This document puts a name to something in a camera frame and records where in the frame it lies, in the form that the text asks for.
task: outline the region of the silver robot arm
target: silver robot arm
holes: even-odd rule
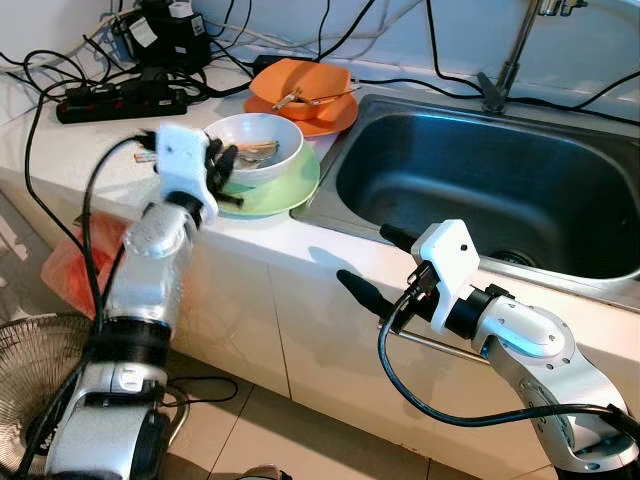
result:
[[[169,425],[157,407],[167,382],[181,275],[200,222],[218,213],[206,184],[209,145],[200,131],[167,126],[157,132],[163,201],[150,205],[126,233],[104,327],[58,424],[47,475],[157,478]]]
[[[628,415],[620,392],[582,355],[562,319],[516,301],[495,285],[485,291],[471,286],[479,257],[462,220],[432,225],[418,239],[388,226],[383,226],[381,234],[410,252],[419,265],[400,300],[391,305],[375,287],[349,272],[338,272],[338,279],[384,321],[378,342],[380,359],[407,400],[423,413],[454,425],[479,427],[505,420],[496,418],[501,415],[465,419],[438,412],[402,384],[386,356],[386,335],[398,333],[418,314],[437,333],[450,330],[469,339],[528,409],[551,409],[545,415],[533,415],[531,410],[528,416],[520,414],[523,411],[509,412],[509,421],[531,418],[561,480],[640,478],[639,427]],[[568,404],[585,408],[553,410]],[[586,413],[590,406],[598,406],[595,413],[602,414]]]

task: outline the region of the fan grille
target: fan grille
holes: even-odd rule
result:
[[[31,422],[78,363],[91,321],[82,315],[28,317],[0,327],[0,478],[14,472]],[[44,473],[36,455],[30,473]]]

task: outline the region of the white countertop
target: white countertop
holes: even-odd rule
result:
[[[228,88],[246,81],[234,68],[208,70],[210,84]],[[371,92],[396,89],[365,86],[358,97]],[[62,196],[78,205],[88,176],[99,156],[118,139],[138,129],[155,129],[166,122],[203,128],[219,118],[242,112],[247,92],[226,99],[211,99],[189,107],[186,115],[171,118],[145,118],[110,122],[61,125],[54,105],[45,105],[32,149],[31,172],[34,186],[43,192]],[[468,109],[479,109],[478,101],[451,100],[425,92],[423,101]],[[628,136],[640,136],[636,127],[586,115],[567,114],[530,107],[509,106],[509,115],[564,123]],[[0,127],[0,174],[12,183],[23,184],[24,145],[33,118],[29,112]],[[311,139],[319,157],[328,151],[335,135]],[[96,209],[130,220],[154,198],[158,181],[151,164],[133,160],[135,147],[125,147],[107,164],[98,180],[93,205]],[[327,273],[350,265],[367,279],[385,286],[385,291],[403,288],[415,264],[399,250],[377,242],[352,237],[324,228],[300,223],[287,213],[255,220],[218,218],[201,233],[211,245],[243,253],[266,262],[322,264]],[[498,283],[525,303],[536,304],[563,317],[579,342],[592,351],[631,361],[640,377],[640,316],[569,294],[555,292],[519,280],[480,271],[474,281],[478,287]],[[457,339],[447,341],[463,345]]]

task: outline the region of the orange plastic bag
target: orange plastic bag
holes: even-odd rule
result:
[[[98,272],[100,291],[109,278],[111,267],[122,243],[127,225],[104,214],[91,216],[91,251]],[[82,231],[74,232],[82,243]],[[51,290],[69,305],[93,318],[95,309],[84,258],[71,239],[64,239],[42,265],[40,277]]]

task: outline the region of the faucet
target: faucet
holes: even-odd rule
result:
[[[484,94],[484,103],[482,104],[484,112],[504,112],[509,90],[511,90],[520,68],[518,61],[533,27],[536,15],[554,16],[559,11],[561,16],[568,17],[574,8],[586,7],[587,5],[584,0],[530,0],[529,8],[520,26],[513,49],[502,66],[496,84],[494,85],[484,72],[478,73],[478,82]]]

